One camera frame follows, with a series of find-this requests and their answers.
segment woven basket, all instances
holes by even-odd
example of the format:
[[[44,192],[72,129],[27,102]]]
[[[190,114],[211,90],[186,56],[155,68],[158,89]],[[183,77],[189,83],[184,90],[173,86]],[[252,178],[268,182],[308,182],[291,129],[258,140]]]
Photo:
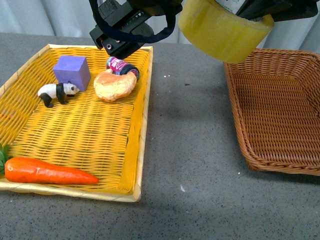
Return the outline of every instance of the woven basket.
[[[91,80],[84,92],[44,106],[37,92],[58,83],[54,65],[62,55],[87,58]],[[84,170],[99,179],[93,185],[28,184],[0,176],[0,190],[59,194],[106,201],[136,202],[141,183],[153,48],[143,47],[125,60],[140,77],[127,97],[104,102],[93,80],[106,69],[108,55],[95,46],[47,45],[0,88],[0,143],[11,156],[25,156]]]
[[[224,69],[249,167],[320,176],[320,56],[257,48]]]

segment gray countertop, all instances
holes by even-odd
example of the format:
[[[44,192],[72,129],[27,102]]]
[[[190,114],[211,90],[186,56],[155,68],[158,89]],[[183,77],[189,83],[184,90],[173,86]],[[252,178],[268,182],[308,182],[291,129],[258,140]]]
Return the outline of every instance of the gray countertop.
[[[47,44],[94,45],[0,33],[0,85]],[[223,63],[192,45],[153,47],[141,200],[0,191],[0,240],[319,239],[320,178],[248,169]]]

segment purple cube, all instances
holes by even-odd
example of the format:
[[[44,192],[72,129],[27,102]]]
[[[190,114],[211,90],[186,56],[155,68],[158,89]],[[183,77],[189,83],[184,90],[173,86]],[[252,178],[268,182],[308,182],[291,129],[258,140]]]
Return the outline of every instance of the purple cube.
[[[87,58],[84,56],[62,55],[53,67],[53,72],[59,83],[68,82],[84,92],[91,79]]]

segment bread roll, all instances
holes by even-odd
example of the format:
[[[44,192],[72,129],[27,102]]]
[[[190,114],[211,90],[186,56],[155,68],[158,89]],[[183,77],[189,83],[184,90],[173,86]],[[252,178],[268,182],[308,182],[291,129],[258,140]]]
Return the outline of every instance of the bread roll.
[[[99,73],[94,79],[93,86],[96,95],[106,101],[113,102],[128,96],[135,88],[137,77],[133,72],[124,75],[112,74],[111,69]]]

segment yellow wicker tray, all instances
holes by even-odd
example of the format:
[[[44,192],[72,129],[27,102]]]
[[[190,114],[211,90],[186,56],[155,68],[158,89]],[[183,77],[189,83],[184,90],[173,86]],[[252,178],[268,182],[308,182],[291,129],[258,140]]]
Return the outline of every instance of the yellow wicker tray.
[[[85,56],[91,80],[85,92],[53,100],[46,108],[39,88],[57,83],[53,67],[62,55]],[[27,184],[0,176],[0,190],[136,202],[141,197],[153,48],[143,47],[125,60],[140,71],[132,93],[109,103],[95,93],[93,80],[106,69],[108,54],[95,46],[49,44],[0,88],[0,143],[11,156],[41,159],[84,170],[93,185]]]

